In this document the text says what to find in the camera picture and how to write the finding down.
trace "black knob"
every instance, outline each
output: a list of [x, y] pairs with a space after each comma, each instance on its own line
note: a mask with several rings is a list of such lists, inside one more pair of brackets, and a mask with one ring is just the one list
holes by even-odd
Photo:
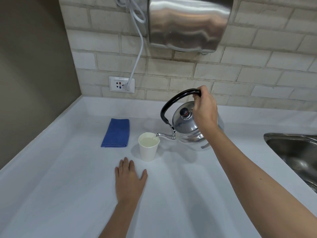
[[179, 111], [179, 114], [181, 115], [181, 116], [186, 116], [186, 115], [188, 115], [188, 108], [182, 108], [180, 111]]

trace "person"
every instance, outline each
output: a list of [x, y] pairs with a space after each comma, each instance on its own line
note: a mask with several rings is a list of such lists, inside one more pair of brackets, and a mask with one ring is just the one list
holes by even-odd
[[[261, 237], [316, 238], [317, 218], [231, 142], [217, 125], [216, 100], [206, 86], [199, 89], [201, 97], [194, 95], [194, 121]], [[133, 161], [127, 158], [115, 168], [115, 175], [118, 204], [99, 238], [126, 236], [147, 179], [146, 170], [138, 179]]]

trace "blue cloth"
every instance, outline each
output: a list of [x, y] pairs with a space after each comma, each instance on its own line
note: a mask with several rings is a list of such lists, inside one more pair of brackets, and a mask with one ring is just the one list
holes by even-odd
[[130, 121], [128, 119], [111, 119], [101, 147], [122, 148], [128, 145]]

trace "brick wall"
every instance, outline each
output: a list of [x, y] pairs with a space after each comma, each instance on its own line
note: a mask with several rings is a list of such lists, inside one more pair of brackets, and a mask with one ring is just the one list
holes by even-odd
[[220, 105], [317, 111], [317, 0], [235, 0], [212, 54], [145, 46], [134, 94], [108, 87], [139, 52], [130, 14], [114, 0], [60, 4], [83, 95], [168, 100], [206, 85]]

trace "coiled white cord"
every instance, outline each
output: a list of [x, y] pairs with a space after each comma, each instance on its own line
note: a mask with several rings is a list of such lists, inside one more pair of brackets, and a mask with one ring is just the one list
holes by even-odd
[[[141, 53], [142, 53], [142, 50], [143, 50], [143, 46], [144, 46], [144, 41], [143, 41], [143, 37], [142, 37], [142, 34], [141, 34], [141, 31], [136, 23], [136, 20], [139, 22], [139, 23], [142, 23], [144, 24], [146, 22], [146, 17], [144, 15], [144, 12], [141, 10], [141, 8], [137, 5], [137, 3], [134, 1], [134, 0], [115, 0], [115, 2], [117, 3], [117, 5], [119, 7], [126, 7], [129, 9], [130, 11], [130, 14], [131, 14], [131, 17], [132, 17], [132, 21], [135, 25], [135, 28], [137, 29], [138, 31], [138, 34], [140, 36], [140, 39], [141, 39], [141, 48], [140, 48], [140, 52], [138, 54], [138, 57], [137, 57], [137, 60], [134, 64], [134, 67], [132, 69], [132, 72], [131, 72], [131, 75], [130, 75], [130, 78], [129, 78], [129, 82], [127, 83], [126, 87], [125, 87], [125, 90], [129, 90], [130, 89], [130, 83], [131, 83], [131, 80], [132, 80], [132, 77], [133, 77], [133, 74], [134, 74], [134, 71], [135, 71], [135, 68], [137, 67], [137, 64], [138, 64], [138, 61], [140, 59], [140, 56], [141, 56]], [[134, 10], [138, 10], [140, 13], [141, 13], [141, 16], [143, 19], [139, 18]]]

